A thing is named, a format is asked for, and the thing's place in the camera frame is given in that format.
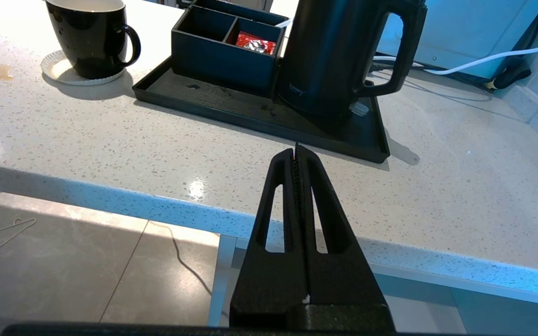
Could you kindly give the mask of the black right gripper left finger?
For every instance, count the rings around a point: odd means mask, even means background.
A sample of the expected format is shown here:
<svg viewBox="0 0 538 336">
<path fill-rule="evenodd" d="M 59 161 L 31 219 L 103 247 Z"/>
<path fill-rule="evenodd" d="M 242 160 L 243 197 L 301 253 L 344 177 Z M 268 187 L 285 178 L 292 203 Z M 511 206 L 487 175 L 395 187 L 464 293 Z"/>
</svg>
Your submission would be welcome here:
<svg viewBox="0 0 538 336">
<path fill-rule="evenodd" d="M 292 309 L 307 297 L 293 154 L 293 149 L 284 150 L 270 162 L 245 259 L 230 301 L 230 327 L 290 327 Z M 278 186 L 283 188 L 283 253 L 266 249 Z"/>
</svg>

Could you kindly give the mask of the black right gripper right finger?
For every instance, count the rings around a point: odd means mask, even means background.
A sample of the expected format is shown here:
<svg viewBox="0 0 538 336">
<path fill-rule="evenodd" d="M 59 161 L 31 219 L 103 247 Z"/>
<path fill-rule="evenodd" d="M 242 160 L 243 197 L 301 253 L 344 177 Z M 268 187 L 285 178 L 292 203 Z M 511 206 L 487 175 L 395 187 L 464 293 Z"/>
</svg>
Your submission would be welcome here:
<svg viewBox="0 0 538 336">
<path fill-rule="evenodd" d="M 371 272 L 319 157 L 297 150 L 299 219 L 308 293 L 316 305 L 383 305 Z"/>
</svg>

